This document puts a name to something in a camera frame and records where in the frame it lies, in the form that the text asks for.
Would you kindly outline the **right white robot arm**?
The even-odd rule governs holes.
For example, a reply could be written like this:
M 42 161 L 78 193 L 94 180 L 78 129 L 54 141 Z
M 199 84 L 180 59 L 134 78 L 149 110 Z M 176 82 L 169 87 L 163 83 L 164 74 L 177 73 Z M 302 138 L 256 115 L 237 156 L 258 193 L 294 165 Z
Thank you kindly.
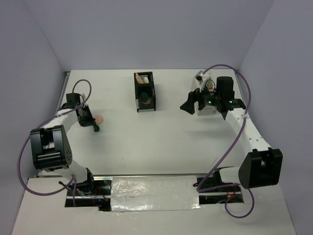
M 247 106 L 235 98 L 232 77 L 220 76 L 216 87 L 210 90 L 207 80 L 199 88 L 189 92 L 187 101 L 180 107 L 189 114 L 206 106 L 213 106 L 223 119 L 232 127 L 241 144 L 245 158 L 240 167 L 227 167 L 220 170 L 220 175 L 213 179 L 213 187 L 224 191 L 229 187 L 228 176 L 237 175 L 236 183 L 243 188 L 260 188 L 278 184 L 283 160 L 280 149 L 273 149 L 262 137 L 248 116 Z

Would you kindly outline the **beige gold cosmetic tube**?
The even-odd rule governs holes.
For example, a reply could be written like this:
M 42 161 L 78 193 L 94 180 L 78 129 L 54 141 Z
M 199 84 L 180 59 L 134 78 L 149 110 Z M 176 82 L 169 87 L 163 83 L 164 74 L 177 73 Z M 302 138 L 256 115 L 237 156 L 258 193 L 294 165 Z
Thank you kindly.
M 135 78 L 136 78 L 138 84 L 150 83 L 147 75 L 139 75 L 138 73 L 135 73 Z

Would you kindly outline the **pink palette case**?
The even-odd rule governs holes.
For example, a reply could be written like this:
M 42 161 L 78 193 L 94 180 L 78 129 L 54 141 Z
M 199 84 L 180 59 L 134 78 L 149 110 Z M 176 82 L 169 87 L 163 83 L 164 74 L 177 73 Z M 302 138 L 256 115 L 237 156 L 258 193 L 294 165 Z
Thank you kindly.
M 213 80 L 208 80 L 207 83 L 206 83 L 206 87 L 209 89 L 209 90 L 214 90 L 215 89 L 215 83 Z

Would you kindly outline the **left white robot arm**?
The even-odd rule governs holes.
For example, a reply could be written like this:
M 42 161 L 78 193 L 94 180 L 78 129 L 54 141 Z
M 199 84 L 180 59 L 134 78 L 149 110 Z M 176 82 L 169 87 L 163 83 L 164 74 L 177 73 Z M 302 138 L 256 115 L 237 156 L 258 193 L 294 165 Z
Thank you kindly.
M 57 173 L 69 180 L 75 176 L 77 188 L 84 195 L 90 195 L 96 189 L 93 175 L 88 168 L 73 160 L 67 138 L 67 132 L 76 123 L 81 127 L 92 127 L 94 132 L 100 131 L 99 124 L 89 106 L 83 104 L 84 101 L 84 95 L 66 94 L 66 103 L 58 110 L 57 116 L 30 132 L 30 143 L 33 165 L 37 170 Z

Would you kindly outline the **dark green strapped puff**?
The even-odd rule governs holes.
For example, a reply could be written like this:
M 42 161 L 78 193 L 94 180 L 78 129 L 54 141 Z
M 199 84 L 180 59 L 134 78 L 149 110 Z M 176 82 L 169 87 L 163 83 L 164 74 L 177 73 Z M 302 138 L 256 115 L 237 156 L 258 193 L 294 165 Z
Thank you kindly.
M 93 126 L 93 130 L 94 130 L 94 132 L 99 132 L 100 131 L 100 127 L 98 125 L 94 125 Z

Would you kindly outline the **white gold egg bottle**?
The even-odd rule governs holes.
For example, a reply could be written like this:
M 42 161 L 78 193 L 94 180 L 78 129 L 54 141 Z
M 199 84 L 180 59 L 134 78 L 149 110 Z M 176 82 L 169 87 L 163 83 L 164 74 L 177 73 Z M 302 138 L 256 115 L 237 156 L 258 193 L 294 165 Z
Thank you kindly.
M 150 83 L 148 77 L 140 77 L 140 81 L 142 84 L 149 84 Z

